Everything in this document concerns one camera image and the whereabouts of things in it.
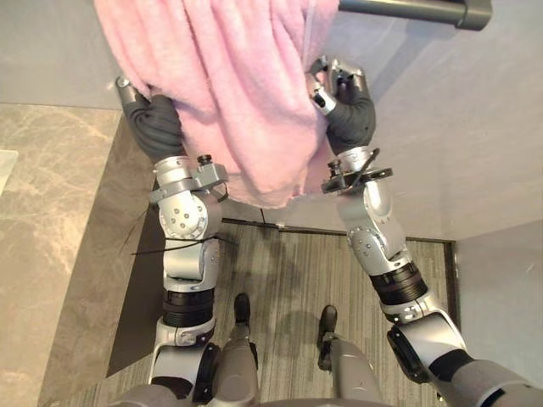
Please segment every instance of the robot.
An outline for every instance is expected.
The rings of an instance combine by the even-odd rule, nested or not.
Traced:
[[[324,83],[317,76],[326,78]],[[224,348],[210,341],[216,324],[219,202],[227,196],[217,188],[226,185],[227,172],[209,155],[198,157],[198,165],[192,166],[169,98],[157,95],[149,101],[123,76],[116,85],[134,137],[154,162],[158,188],[150,193],[150,201],[159,207],[166,244],[164,313],[157,322],[148,384],[133,388],[111,405],[260,404],[246,294],[235,299],[236,323]],[[387,337],[403,372],[416,383],[431,383],[453,407],[543,405],[542,390],[494,362],[475,360],[467,353],[462,335],[422,279],[382,182],[392,170],[378,167],[379,150],[368,147],[375,109],[364,72],[323,56],[306,75],[306,85],[310,99],[327,116],[327,137],[336,155],[322,191],[337,194],[351,251],[392,323]],[[335,332],[337,318],[332,305],[323,309],[316,343],[319,368],[332,373],[335,399],[262,405],[385,406],[366,356]]]

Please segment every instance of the striped carpet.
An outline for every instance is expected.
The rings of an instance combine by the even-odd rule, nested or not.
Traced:
[[[315,340],[322,307],[334,304],[339,311],[336,331],[366,353],[386,403],[445,405],[429,385],[409,382],[401,372],[386,340],[389,323],[345,237],[233,224],[224,224],[222,232],[235,244],[221,243],[213,342],[226,342],[233,324],[233,300],[239,292],[248,293],[262,401],[332,395],[332,378],[316,367]],[[446,304],[443,244],[409,242],[408,246],[427,284]],[[148,368],[149,357],[53,405],[105,406],[144,383]]]

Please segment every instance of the wire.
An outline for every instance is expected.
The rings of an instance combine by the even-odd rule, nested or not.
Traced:
[[[173,241],[176,241],[176,242],[193,242],[193,243],[188,244],[186,246],[177,246],[175,248],[159,248],[159,249],[156,249],[156,250],[143,250],[141,252],[131,253],[131,255],[132,256],[138,256],[140,254],[157,254],[157,253],[170,252],[172,250],[178,250],[178,249],[181,249],[181,248],[191,248],[192,246],[196,246],[197,244],[207,242],[210,239],[217,239],[217,240],[220,240],[222,242],[236,244],[235,242],[232,242],[230,240],[225,239],[224,237],[220,237],[220,236],[217,236],[217,235],[209,236],[209,237],[207,237],[205,239],[179,239],[179,238],[176,238],[176,237],[167,237],[166,240],[173,240]]]
[[[360,171],[359,171],[359,174],[358,176],[355,178],[355,180],[353,181],[352,184],[350,184],[350,187],[347,188],[347,190],[351,190],[351,189],[354,189],[356,187],[358,187],[358,183],[360,182],[360,179],[362,178],[362,176],[364,175],[364,171],[367,170],[367,167],[370,166],[370,164],[375,161],[375,159],[377,158],[377,156],[379,155],[379,153],[381,153],[381,150],[379,148],[375,148],[373,151],[372,151],[372,155],[370,155],[370,158],[367,159],[367,161],[364,163],[364,165],[362,166],[362,168],[360,168]]]
[[[225,192],[224,192],[224,195],[222,195],[220,198],[217,199],[217,203],[219,204],[222,201],[226,201],[228,199],[228,185],[225,182],[223,182],[222,184],[224,185]]]

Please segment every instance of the gray wall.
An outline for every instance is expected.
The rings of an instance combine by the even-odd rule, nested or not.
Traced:
[[[462,239],[541,219],[543,2],[493,0],[481,32],[342,13],[326,51],[356,61],[377,101],[407,234]],[[341,228],[315,199],[266,219]]]
[[[543,221],[461,240],[457,252],[470,354],[543,386]]]
[[[119,108],[92,0],[2,1],[0,49],[0,103]]]
[[[327,52],[367,71],[374,145],[394,167],[409,235],[462,239],[541,218],[543,2],[493,4],[482,32],[341,13],[328,38]],[[90,0],[3,2],[0,48],[0,102],[118,107],[118,70]],[[342,227],[321,197],[265,215]]]

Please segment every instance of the towel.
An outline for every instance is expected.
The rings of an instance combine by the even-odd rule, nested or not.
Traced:
[[[280,208],[320,192],[326,119],[304,73],[338,0],[95,0],[119,66],[146,97],[174,100],[191,157],[211,154],[230,197]]]

